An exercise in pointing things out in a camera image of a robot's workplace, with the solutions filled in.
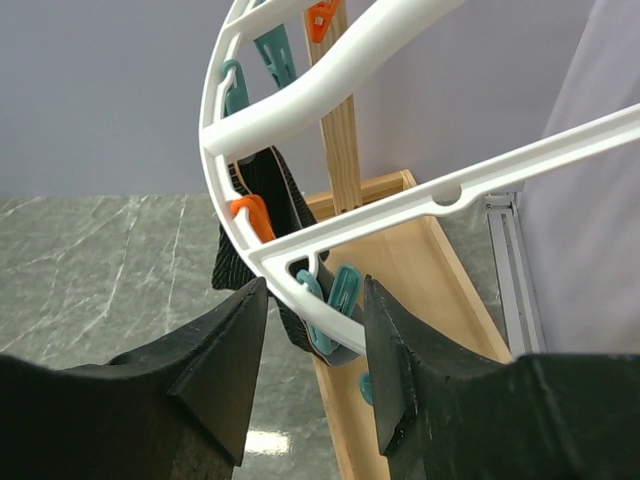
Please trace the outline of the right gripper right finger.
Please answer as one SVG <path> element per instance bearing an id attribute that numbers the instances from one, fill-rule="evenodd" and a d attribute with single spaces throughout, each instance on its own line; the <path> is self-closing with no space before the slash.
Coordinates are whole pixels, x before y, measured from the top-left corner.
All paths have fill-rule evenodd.
<path id="1" fill-rule="evenodd" d="M 639 359 L 527 354 L 503 364 L 364 283 L 379 452 L 395 479 L 635 479 Z"/>

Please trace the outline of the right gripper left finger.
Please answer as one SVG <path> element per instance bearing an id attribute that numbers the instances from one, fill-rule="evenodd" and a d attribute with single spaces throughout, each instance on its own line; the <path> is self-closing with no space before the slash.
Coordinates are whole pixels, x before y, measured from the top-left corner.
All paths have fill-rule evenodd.
<path id="1" fill-rule="evenodd" d="M 266 330 L 257 278 L 109 362 L 1 358 L 5 479 L 228 479 L 244 460 Z"/>

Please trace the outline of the white round clip hanger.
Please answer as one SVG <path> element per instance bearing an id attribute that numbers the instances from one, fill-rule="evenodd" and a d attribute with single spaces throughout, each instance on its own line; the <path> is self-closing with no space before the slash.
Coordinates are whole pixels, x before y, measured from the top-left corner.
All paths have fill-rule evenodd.
<path id="1" fill-rule="evenodd" d="M 312 66 L 299 79 L 237 109 L 235 101 L 245 96 L 232 67 L 239 46 L 278 32 L 289 17 L 308 8 L 306 1 L 236 1 L 230 6 L 206 72 L 199 150 L 211 201 L 243 261 L 287 307 L 357 354 L 366 351 L 363 326 L 298 284 L 289 270 L 293 262 L 307 260 L 316 271 L 320 254 L 331 248 L 419 217 L 451 215 L 485 194 L 639 137 L 639 109 L 631 106 L 362 206 L 353 92 L 455 3 L 377 1 L 352 24 L 338 20 L 323 45 L 311 49 Z M 266 216 L 242 205 L 228 167 L 312 124 L 322 129 L 336 215 L 272 240 Z"/>

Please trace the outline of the black striped underwear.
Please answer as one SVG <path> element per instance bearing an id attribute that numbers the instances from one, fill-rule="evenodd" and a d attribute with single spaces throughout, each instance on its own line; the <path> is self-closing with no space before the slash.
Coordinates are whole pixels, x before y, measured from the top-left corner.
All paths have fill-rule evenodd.
<path id="1" fill-rule="evenodd" d="M 228 166 L 234 190 L 242 196 L 255 194 L 266 204 L 271 227 L 277 238 L 295 233 L 317 223 L 301 194 L 281 152 L 274 146 Z M 238 290 L 255 278 L 253 272 L 219 229 L 216 259 L 211 286 L 215 290 Z M 330 367 L 345 366 L 359 354 L 343 345 L 330 353 L 322 352 L 311 340 L 312 325 L 300 318 L 281 301 L 276 302 L 286 334 L 293 345 L 309 352 Z"/>

